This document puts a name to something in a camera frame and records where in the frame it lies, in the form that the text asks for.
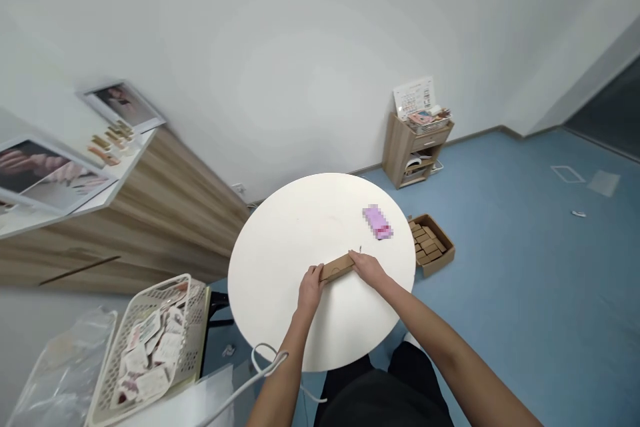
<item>wall outlet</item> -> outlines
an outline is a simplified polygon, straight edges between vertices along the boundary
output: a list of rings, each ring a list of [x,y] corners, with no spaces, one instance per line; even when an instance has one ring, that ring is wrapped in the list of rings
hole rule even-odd
[[[236,183],[235,185],[232,185],[231,188],[234,189],[240,195],[243,195],[247,190],[245,189],[245,186],[242,183]]]

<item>dark door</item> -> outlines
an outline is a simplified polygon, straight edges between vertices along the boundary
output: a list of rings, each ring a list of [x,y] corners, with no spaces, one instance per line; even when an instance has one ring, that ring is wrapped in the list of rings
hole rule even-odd
[[[565,127],[640,161],[640,57],[589,100]]]

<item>hand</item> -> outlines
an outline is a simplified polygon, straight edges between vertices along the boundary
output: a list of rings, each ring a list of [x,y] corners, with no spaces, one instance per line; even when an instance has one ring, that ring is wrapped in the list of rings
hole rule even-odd
[[[315,315],[315,311],[320,304],[320,297],[322,296],[322,289],[325,287],[326,282],[320,282],[320,273],[322,267],[325,264],[320,264],[317,267],[311,266],[300,282],[300,290],[298,291],[298,310],[307,312],[311,316]]]
[[[380,262],[378,262],[378,259],[367,254],[358,254],[353,250],[349,250],[349,257],[355,262],[353,269],[360,278],[378,290],[387,278],[387,274],[380,265]]]
[[[36,167],[33,170],[33,173],[42,178],[48,177],[49,175],[51,175],[53,172],[58,170],[60,167],[62,167],[66,163],[71,163],[69,162],[69,160],[63,157],[52,157],[49,155],[45,155],[44,153],[32,155],[31,161]]]
[[[19,150],[7,150],[0,155],[0,173],[15,175],[34,168],[29,157]]]

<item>round white table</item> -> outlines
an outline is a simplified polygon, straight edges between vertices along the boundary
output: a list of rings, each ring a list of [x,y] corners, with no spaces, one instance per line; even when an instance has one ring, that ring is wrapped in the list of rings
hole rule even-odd
[[[393,229],[376,240],[362,209],[377,204]],[[280,347],[297,307],[309,266],[362,246],[389,276],[413,287],[413,236],[400,207],[380,187],[354,175],[304,177],[267,198],[245,224],[229,263],[229,301],[240,332],[255,347]],[[325,286],[313,319],[302,370],[321,372],[368,354],[389,334],[398,315],[355,272]],[[272,361],[274,355],[258,348]]]

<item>plastic bag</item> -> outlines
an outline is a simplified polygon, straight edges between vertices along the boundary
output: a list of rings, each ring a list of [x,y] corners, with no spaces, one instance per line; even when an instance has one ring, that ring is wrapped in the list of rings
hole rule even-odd
[[[7,427],[83,427],[116,319],[99,307],[49,340]]]

